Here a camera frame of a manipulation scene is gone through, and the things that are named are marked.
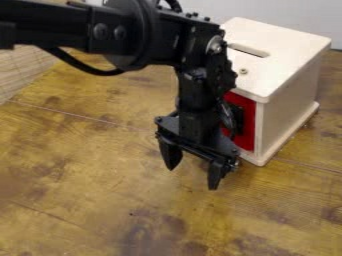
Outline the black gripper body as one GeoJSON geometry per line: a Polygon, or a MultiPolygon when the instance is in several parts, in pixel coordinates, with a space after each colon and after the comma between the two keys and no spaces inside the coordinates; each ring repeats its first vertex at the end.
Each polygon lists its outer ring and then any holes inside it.
{"type": "Polygon", "coordinates": [[[220,102],[204,68],[178,71],[177,110],[156,118],[158,139],[165,137],[184,151],[213,161],[237,159],[240,149],[221,131],[220,102]]]}

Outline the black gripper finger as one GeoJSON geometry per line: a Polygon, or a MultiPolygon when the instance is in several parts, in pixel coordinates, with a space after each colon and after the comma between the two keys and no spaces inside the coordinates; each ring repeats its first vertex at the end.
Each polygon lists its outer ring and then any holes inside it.
{"type": "Polygon", "coordinates": [[[213,160],[209,166],[208,172],[208,186],[210,190],[217,190],[220,187],[221,180],[226,177],[230,172],[236,172],[240,167],[240,160],[222,161],[213,160]]]}
{"type": "Polygon", "coordinates": [[[184,158],[182,149],[173,141],[169,141],[165,137],[161,137],[158,141],[166,167],[170,171],[173,171],[184,158]]]}

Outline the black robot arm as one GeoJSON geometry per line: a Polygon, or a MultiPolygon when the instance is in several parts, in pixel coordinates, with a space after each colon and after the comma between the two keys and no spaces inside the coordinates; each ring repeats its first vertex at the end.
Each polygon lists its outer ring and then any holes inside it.
{"type": "Polygon", "coordinates": [[[240,149],[222,132],[237,128],[226,94],[238,74],[225,30],[182,10],[178,0],[102,0],[101,5],[0,0],[0,50],[34,45],[77,69],[117,76],[149,65],[174,68],[177,110],[156,118],[161,154],[173,169],[186,152],[210,162],[217,189],[238,164],[240,149]]]}

